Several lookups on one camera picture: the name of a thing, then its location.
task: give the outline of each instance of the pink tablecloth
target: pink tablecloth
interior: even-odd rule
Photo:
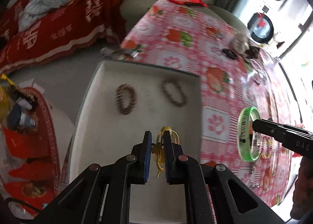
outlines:
[[[274,141],[271,158],[242,161],[237,150],[237,120],[240,111],[256,106],[263,119],[295,125],[289,115],[286,89],[278,78],[282,71],[263,50],[251,65],[227,58],[236,30],[210,17],[167,0],[158,0],[130,31],[123,48],[141,53],[136,62],[187,71],[200,76],[202,95],[201,163],[225,164],[267,205],[283,199],[288,183],[291,152]]]

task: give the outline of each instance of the red blanket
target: red blanket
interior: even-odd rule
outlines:
[[[0,35],[9,39],[0,53],[0,73],[72,54],[98,37],[120,42],[125,36],[120,0],[72,0],[17,33],[18,14],[28,1],[18,0],[0,22]]]

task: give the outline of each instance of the jewelry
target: jewelry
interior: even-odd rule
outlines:
[[[175,86],[175,88],[180,92],[181,96],[182,96],[182,102],[177,102],[176,100],[174,100],[172,98],[172,96],[167,92],[166,90],[166,84],[173,84]],[[175,80],[164,80],[162,82],[162,85],[161,85],[161,88],[162,88],[162,92],[165,94],[165,96],[172,102],[172,104],[176,107],[182,107],[184,105],[186,105],[187,103],[187,97],[186,95],[183,93],[183,90],[182,88],[180,87],[180,85],[178,84],[177,81]]]
[[[244,161],[256,161],[261,154],[260,134],[253,131],[253,121],[261,119],[256,107],[244,108],[238,118],[237,148]]]
[[[268,149],[269,145],[270,145],[270,148],[269,148],[267,154],[265,154],[264,153],[264,147],[262,147],[261,158],[262,159],[268,159],[272,155],[273,141],[269,136],[264,136],[264,138],[267,140],[266,148]]]
[[[152,144],[151,153],[155,155],[156,159],[156,166],[158,168],[157,177],[159,177],[161,171],[165,171],[164,167],[164,149],[163,146],[163,132],[168,130],[170,132],[170,135],[173,136],[175,144],[179,144],[179,137],[178,134],[172,130],[170,127],[165,126],[161,129],[160,133],[157,135],[156,138],[156,144]]]
[[[226,54],[226,56],[232,60],[239,60],[238,55],[235,52],[231,51],[230,49],[224,48],[222,52]]]
[[[130,103],[126,108],[123,107],[123,91],[130,93]],[[136,105],[136,93],[134,88],[127,84],[120,85],[116,90],[116,101],[120,113],[122,115],[129,114]]]

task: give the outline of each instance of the brown bead bracelet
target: brown bead bracelet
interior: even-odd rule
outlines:
[[[130,103],[128,107],[123,107],[123,91],[128,91],[130,93]],[[129,114],[136,105],[136,93],[132,86],[127,84],[122,84],[116,89],[116,101],[117,107],[122,115]]]
[[[175,88],[180,92],[181,96],[182,96],[182,102],[178,102],[176,100],[174,100],[172,98],[172,96],[167,92],[165,86],[167,84],[173,84],[175,86]],[[184,105],[186,105],[187,103],[187,96],[183,93],[183,90],[182,88],[180,87],[180,85],[178,84],[177,81],[175,80],[164,80],[162,82],[162,85],[161,85],[161,88],[162,88],[162,92],[165,94],[165,96],[172,102],[172,104],[176,107],[182,107]]]

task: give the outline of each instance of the white tray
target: white tray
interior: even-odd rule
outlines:
[[[164,79],[179,81],[187,104],[176,107],[161,91]],[[130,84],[137,93],[133,111],[121,115],[116,105],[116,89]],[[173,97],[179,94],[173,91]],[[146,130],[152,141],[163,126],[170,126],[180,139],[185,154],[199,160],[201,150],[201,91],[197,76],[167,68],[106,60],[99,64],[87,90],[76,124],[69,181],[92,163],[115,163],[143,140]],[[159,178],[154,155],[146,185],[132,185],[129,221],[135,223],[185,223],[183,185],[168,185]]]

